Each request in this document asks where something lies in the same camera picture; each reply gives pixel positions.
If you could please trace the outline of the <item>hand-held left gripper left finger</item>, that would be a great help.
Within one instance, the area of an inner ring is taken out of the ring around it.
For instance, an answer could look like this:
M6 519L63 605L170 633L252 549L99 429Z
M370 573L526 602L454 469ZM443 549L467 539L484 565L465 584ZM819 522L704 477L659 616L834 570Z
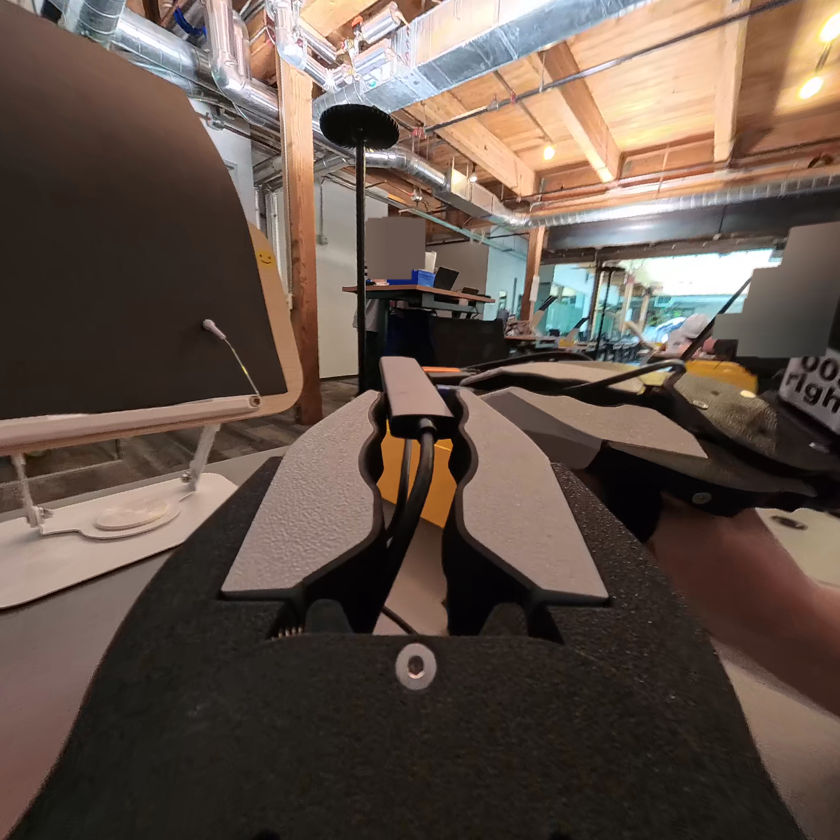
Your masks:
M364 392L289 447L222 585L240 601L282 601L305 618L338 602L371 634L386 598L382 475L385 399Z

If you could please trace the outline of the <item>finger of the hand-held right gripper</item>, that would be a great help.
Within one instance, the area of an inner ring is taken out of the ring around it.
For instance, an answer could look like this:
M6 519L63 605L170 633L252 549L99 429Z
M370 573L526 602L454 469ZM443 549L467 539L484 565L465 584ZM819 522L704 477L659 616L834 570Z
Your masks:
M467 376L461 386L478 392L521 387L540 394L557 394L566 387L600 382L632 367L612 363L522 363Z
M651 408L596 406L564 395L509 387L482 400L517 426L554 463L584 469L607 447L630 455L707 460L697 438Z

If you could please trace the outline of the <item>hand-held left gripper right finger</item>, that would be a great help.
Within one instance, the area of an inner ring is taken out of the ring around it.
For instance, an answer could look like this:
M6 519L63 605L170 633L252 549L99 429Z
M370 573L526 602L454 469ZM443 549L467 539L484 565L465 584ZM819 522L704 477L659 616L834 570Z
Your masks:
M448 634L477 636L514 605L533 636L557 636L554 607L608 607L606 585L541 448L472 392L453 394L458 427L445 524Z

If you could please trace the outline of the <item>grey usb hub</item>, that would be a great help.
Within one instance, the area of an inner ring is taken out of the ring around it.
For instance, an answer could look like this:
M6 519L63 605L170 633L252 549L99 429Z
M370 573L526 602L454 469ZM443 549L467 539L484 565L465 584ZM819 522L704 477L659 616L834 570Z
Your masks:
M380 360L381 382L387 401L387 420L394 438L451 439L457 430L455 415L421 365L413 358L385 356Z

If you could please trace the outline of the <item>person's right hand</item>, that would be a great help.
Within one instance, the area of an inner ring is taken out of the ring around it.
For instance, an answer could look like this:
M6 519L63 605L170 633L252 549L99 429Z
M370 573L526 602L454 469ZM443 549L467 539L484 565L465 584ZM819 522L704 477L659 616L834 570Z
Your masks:
M665 497L647 548L711 636L838 716L838 589L805 574L756 511L723 518Z

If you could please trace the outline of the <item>wooden standing desk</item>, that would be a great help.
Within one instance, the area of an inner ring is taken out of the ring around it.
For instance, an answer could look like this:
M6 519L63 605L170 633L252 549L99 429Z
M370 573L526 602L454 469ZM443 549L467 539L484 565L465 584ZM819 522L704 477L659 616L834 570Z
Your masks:
M462 313L475 317L485 306L497 303L493 297L471 293L465 290L446 290L409 282L368 282L364 286L367 301L379 301L376 321L386 322L395 303L410 310Z

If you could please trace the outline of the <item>white stand with black board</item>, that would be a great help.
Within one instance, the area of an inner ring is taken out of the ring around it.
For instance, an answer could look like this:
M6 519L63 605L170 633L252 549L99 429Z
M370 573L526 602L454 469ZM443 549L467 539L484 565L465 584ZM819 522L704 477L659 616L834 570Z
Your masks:
M250 224L254 251L271 249L276 264L258 262L262 294L286 392L258 389L228 336L211 320L202 329L227 346L251 392L172 406L105 414L47 414L3 419L2 453L15 469L24 513L2 522L2 611L25 606L87 583L182 545L235 492L216 473L203 479L223 424L286 411L301 394L302 370L291 328L277 256L257 226ZM34 503L25 455L48 444L78 445L88 439L117 439L200 427L188 466L177 478L48 508Z

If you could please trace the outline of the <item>black sheet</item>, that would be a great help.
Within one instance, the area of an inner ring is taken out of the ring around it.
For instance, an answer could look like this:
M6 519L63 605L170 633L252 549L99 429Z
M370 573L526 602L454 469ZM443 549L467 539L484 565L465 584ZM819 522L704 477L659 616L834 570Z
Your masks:
M2 2L2 419L288 394L244 209L175 85Z

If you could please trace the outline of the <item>long silver air duct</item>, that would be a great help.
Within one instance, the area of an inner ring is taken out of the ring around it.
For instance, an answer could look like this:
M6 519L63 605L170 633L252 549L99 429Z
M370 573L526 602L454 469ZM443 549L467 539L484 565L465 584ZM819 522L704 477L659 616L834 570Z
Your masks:
M676 178L644 175L641 182L580 187L556 201L510 208L494 193L464 176L444 173L404 150L368 151L372 169L408 175L428 187L437 200L469 217L512 231L564 227L705 207L837 193L838 164L782 170L781 164L697 173Z

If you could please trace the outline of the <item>wooden post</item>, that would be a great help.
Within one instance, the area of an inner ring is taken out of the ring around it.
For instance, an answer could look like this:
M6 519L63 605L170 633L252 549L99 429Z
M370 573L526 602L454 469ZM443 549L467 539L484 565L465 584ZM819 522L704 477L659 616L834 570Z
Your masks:
M312 81L276 56L282 136L282 192L286 226L287 281L291 321L301 361L302 388L297 420L322 420L319 353L317 244L314 204Z

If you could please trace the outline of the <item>large silver air duct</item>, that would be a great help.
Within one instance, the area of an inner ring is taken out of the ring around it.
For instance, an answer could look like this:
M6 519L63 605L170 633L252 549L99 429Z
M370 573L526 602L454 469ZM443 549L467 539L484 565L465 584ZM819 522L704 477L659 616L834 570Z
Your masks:
M352 81L312 103L314 120L334 106L392 113L436 97L645 2L447 1L360 54Z

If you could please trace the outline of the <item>bent silver duct pipe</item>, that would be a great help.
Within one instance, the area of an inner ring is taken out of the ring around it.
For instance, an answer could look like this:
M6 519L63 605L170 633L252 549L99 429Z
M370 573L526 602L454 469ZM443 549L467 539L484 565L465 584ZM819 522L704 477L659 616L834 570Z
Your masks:
M118 1L58 1L60 24L131 64L246 121L280 130L277 94L249 74L245 39L230 2L208 2L206 47L198 48Z

